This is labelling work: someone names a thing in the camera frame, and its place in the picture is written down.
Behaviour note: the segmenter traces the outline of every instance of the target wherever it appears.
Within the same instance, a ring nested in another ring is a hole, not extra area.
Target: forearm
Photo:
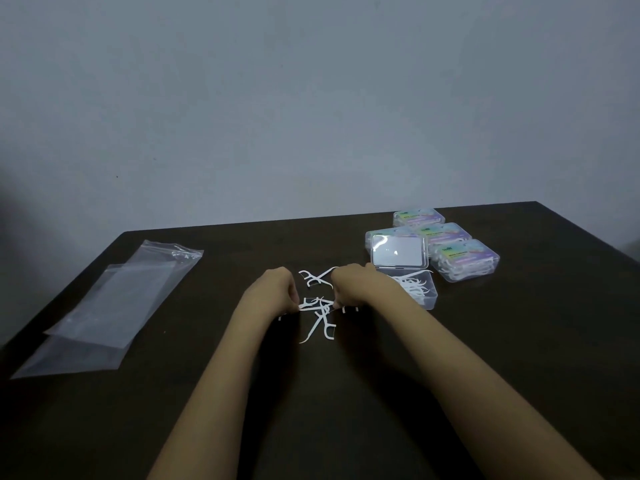
[[[498,373],[404,290],[378,290],[371,304],[412,354],[488,478],[601,478]]]
[[[236,478],[251,368],[266,330],[238,319],[237,313],[164,444],[150,480]]]

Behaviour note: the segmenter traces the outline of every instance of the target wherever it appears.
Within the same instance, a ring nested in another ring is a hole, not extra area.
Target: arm
[[[332,282],[334,306],[369,304],[393,327],[487,478],[602,480],[496,371],[372,264],[338,268]]]
[[[244,292],[149,480],[236,478],[253,359],[273,318],[299,311],[299,302],[283,267],[267,270]]]

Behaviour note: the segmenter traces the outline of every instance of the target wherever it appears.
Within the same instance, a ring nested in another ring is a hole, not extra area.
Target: right hand
[[[334,308],[370,305],[372,294],[377,293],[380,286],[396,284],[386,274],[379,273],[370,262],[366,266],[350,264],[334,269],[331,282],[335,294]]]

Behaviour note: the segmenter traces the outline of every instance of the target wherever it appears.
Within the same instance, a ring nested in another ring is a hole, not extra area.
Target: table surface
[[[606,476],[640,477],[640,266],[536,202],[439,209],[500,254],[495,274],[434,275],[433,314]],[[364,263],[390,212],[126,232],[0,352],[0,476],[143,479],[242,292],[263,270]],[[7,380],[105,266],[144,239],[204,257],[119,370]],[[368,309],[274,322],[256,361],[239,477],[476,478],[475,464],[388,325]]]

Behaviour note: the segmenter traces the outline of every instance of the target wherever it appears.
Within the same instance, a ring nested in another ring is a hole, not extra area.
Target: dark wooden table
[[[535,202],[439,209],[501,256],[439,275],[433,314],[606,476],[640,477],[640,266]],[[364,263],[391,213],[126,232],[0,353],[0,477],[143,479],[244,289],[269,267]],[[7,380],[108,264],[144,239],[204,249],[117,371]],[[324,285],[301,296],[331,296]],[[256,364],[240,477],[480,477],[415,364],[370,310],[274,322]]]

